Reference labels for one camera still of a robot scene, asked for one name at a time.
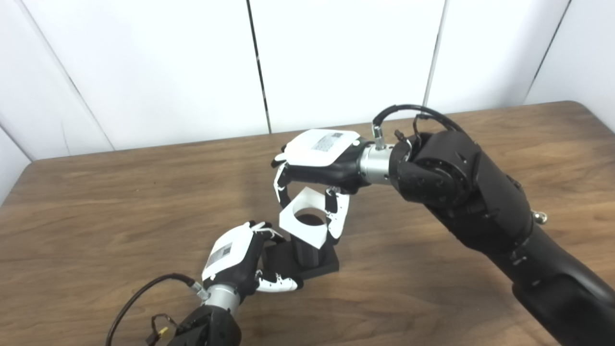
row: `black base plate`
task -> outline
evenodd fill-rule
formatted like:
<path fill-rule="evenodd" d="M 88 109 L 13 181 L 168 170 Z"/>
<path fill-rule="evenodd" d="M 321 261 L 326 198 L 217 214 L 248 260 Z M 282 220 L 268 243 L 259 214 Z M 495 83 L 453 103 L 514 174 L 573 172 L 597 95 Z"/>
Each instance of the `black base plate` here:
<path fill-rule="evenodd" d="M 293 246 L 289 241 L 268 246 L 264 249 L 263 267 L 280 275 L 300 277 L 303 280 L 315 278 L 324 274 L 339 271 L 338 256 L 333 245 L 329 242 L 323 244 L 324 251 L 322 263 L 316 268 L 304 268 L 293 257 Z"/>

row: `white panel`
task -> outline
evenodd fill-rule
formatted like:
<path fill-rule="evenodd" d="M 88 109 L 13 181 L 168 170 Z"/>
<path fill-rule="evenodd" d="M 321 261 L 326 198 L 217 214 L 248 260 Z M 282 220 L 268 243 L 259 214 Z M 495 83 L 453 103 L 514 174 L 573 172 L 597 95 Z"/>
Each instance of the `white panel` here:
<path fill-rule="evenodd" d="M 520 105 L 568 0 L 450 0 L 427 105 Z"/>
<path fill-rule="evenodd" d="M 16 1 L 0 1 L 0 122 L 36 159 L 112 150 Z"/>
<path fill-rule="evenodd" d="M 443 0 L 253 1 L 272 130 L 364 123 L 395 103 L 421 103 L 442 7 Z"/>
<path fill-rule="evenodd" d="M 30 160 L 0 129 L 0 206 Z"/>
<path fill-rule="evenodd" d="M 25 2 L 116 148 L 267 133 L 245 1 Z"/>
<path fill-rule="evenodd" d="M 581 102 L 615 131 L 615 2 L 573 1 L 526 103 Z"/>

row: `circular hole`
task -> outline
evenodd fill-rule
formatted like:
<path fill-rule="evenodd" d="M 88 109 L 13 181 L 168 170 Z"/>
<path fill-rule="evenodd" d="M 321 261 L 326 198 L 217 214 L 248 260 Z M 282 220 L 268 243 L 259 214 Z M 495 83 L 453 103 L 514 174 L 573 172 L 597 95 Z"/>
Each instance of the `circular hole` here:
<path fill-rule="evenodd" d="M 327 215 L 316 208 L 305 208 L 295 213 L 295 217 L 301 223 L 308 226 L 320 226 L 324 225 L 327 219 Z"/>

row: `label sticker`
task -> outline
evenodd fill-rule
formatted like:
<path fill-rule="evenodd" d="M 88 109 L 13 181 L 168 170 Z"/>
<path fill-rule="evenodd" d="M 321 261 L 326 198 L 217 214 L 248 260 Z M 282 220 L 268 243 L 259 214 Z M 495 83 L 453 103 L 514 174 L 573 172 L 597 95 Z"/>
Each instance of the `label sticker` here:
<path fill-rule="evenodd" d="M 207 264 L 205 265 L 205 269 L 207 269 L 207 267 L 209 267 L 210 265 L 216 263 L 217 261 L 225 258 L 226 256 L 228 256 L 231 253 L 231 247 L 232 247 L 232 243 L 228 243 L 227 245 L 224 245 L 223 247 L 219 248 L 218 250 L 216 250 L 213 254 L 211 254 L 209 256 L 209 259 L 207 260 Z"/>
<path fill-rule="evenodd" d="M 324 135 L 314 146 L 312 150 L 320 150 L 328 152 L 331 147 L 337 142 L 344 134 L 341 132 L 334 132 Z"/>

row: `wooden table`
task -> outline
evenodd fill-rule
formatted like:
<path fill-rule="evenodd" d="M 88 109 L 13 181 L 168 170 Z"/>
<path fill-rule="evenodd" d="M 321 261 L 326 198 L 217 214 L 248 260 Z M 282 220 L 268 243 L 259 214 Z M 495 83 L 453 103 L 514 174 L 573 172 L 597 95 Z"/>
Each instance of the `wooden table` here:
<path fill-rule="evenodd" d="M 615 136 L 573 102 L 452 118 L 549 214 L 546 232 L 615 286 Z M 370 134 L 366 124 L 342 128 Z M 410 132 L 411 124 L 387 122 L 390 142 L 395 128 Z M 0 208 L 2 343 L 101 345 L 147 281 L 168 272 L 198 278 L 222 232 L 250 219 L 277 221 L 269 163 L 296 134 L 28 166 Z M 336 250 L 339 273 L 246 299 L 242 345 L 556 344 L 494 265 L 390 187 L 351 199 Z M 165 282 L 137 301 L 114 344 L 143 345 L 151 315 L 182 320 L 198 303 L 184 285 Z"/>

